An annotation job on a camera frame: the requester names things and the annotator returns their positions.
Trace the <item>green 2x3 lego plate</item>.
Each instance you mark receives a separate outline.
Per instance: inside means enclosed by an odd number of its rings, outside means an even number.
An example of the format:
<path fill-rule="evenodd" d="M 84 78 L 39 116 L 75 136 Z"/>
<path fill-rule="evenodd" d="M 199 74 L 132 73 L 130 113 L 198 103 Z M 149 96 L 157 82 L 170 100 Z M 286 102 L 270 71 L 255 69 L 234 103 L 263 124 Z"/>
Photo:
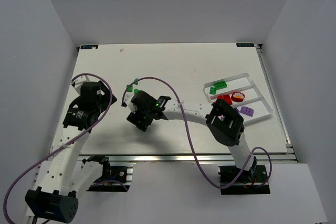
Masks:
<path fill-rule="evenodd" d="M 225 81 L 217 82 L 214 84 L 216 90 L 224 89 L 227 87 L 227 83 Z"/>

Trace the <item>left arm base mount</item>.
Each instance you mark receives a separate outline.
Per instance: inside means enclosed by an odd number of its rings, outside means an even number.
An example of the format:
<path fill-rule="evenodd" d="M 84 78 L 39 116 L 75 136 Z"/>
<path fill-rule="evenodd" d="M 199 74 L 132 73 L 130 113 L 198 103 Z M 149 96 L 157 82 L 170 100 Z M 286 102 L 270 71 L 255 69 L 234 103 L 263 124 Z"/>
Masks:
<path fill-rule="evenodd" d="M 107 156 L 91 155 L 82 160 L 82 166 L 88 162 L 96 162 L 102 165 L 102 175 L 96 179 L 87 191 L 95 192 L 126 192 L 130 185 L 127 185 L 127 166 L 113 166 Z"/>

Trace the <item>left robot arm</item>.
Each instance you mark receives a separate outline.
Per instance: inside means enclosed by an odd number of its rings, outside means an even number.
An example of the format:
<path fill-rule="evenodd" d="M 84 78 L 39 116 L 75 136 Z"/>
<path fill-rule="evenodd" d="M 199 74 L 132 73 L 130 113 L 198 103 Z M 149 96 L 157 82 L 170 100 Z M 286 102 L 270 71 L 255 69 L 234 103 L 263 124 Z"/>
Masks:
<path fill-rule="evenodd" d="M 108 87 L 102 82 L 83 81 L 74 85 L 78 92 L 69 105 L 63 120 L 61 150 L 51 160 L 47 174 L 35 190 L 28 190 L 25 201 L 37 218 L 70 223 L 78 210 L 79 193 L 89 187 L 88 179 L 95 181 L 103 174 L 103 165 L 89 162 L 80 179 L 72 179 L 77 158 L 89 138 L 90 127 L 106 111 L 111 97 Z"/>

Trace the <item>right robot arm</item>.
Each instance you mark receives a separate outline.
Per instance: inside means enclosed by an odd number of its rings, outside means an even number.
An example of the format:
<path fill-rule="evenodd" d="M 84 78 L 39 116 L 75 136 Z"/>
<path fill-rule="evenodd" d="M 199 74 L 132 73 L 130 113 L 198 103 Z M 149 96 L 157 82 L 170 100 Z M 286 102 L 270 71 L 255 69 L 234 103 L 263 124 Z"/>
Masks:
<path fill-rule="evenodd" d="M 248 157 L 250 148 L 245 140 L 244 119 L 226 101 L 214 103 L 183 103 L 167 96 L 158 99 L 140 90 L 133 96 L 125 95 L 123 107 L 130 109 L 127 121 L 145 132 L 153 120 L 184 120 L 208 127 L 214 139 L 228 147 L 238 173 L 248 159 L 238 181 L 249 183 L 255 177 L 256 158 Z"/>

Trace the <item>red flower lego brick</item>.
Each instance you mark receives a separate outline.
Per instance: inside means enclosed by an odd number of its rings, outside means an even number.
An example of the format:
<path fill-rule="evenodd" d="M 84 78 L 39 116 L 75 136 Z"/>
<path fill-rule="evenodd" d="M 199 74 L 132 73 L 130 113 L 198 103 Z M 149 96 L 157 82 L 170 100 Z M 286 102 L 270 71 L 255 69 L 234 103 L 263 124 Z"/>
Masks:
<path fill-rule="evenodd" d="M 243 102 L 245 95 L 242 92 L 233 92 L 231 95 L 231 100 L 235 102 Z"/>

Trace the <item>purple lego brick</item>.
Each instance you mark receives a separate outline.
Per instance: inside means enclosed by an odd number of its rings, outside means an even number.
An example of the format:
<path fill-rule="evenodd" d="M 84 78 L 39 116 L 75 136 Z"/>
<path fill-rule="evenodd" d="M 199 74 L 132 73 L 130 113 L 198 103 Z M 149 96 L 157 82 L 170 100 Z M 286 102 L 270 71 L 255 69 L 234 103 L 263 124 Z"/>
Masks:
<path fill-rule="evenodd" d="M 253 117 L 254 115 L 254 109 L 247 107 L 247 106 L 242 106 L 240 108 L 240 112 L 244 115 L 251 116 L 251 117 Z"/>

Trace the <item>green 2x2 lego brick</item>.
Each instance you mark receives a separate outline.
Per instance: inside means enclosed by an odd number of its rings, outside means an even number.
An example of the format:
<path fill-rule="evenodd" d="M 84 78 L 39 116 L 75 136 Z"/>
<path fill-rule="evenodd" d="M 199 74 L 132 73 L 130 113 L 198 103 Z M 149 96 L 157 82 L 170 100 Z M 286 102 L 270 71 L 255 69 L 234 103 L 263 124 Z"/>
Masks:
<path fill-rule="evenodd" d="M 133 85 L 127 85 L 127 92 L 133 91 Z"/>

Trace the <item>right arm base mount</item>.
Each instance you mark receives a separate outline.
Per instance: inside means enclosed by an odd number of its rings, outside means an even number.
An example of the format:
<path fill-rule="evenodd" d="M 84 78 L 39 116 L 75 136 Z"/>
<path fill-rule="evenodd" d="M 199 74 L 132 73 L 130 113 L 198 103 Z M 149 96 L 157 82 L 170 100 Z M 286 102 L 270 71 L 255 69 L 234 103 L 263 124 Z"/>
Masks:
<path fill-rule="evenodd" d="M 219 167 L 219 182 L 221 186 L 229 184 L 238 174 L 239 169 L 235 166 Z M 257 165 L 255 172 L 249 176 L 243 172 L 235 183 L 227 189 L 221 189 L 222 195 L 269 195 L 268 182 L 262 185 L 268 177 L 265 165 Z"/>

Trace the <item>red 2x4 lego brick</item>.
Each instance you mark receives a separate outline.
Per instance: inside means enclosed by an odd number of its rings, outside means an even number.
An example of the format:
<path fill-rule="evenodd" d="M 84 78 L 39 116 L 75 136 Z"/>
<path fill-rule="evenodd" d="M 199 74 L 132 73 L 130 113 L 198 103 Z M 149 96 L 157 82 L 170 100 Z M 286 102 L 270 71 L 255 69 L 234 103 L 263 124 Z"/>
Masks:
<path fill-rule="evenodd" d="M 226 101 L 229 105 L 233 104 L 230 95 L 223 95 L 223 100 Z"/>

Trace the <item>small green lego brick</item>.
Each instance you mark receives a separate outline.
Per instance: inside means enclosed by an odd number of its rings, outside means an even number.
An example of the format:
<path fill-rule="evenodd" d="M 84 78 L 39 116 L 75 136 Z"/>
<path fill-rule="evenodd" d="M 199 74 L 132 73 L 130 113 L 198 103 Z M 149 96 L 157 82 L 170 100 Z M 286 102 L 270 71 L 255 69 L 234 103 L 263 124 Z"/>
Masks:
<path fill-rule="evenodd" d="M 216 94 L 216 88 L 215 87 L 210 87 L 209 93 L 212 95 Z"/>

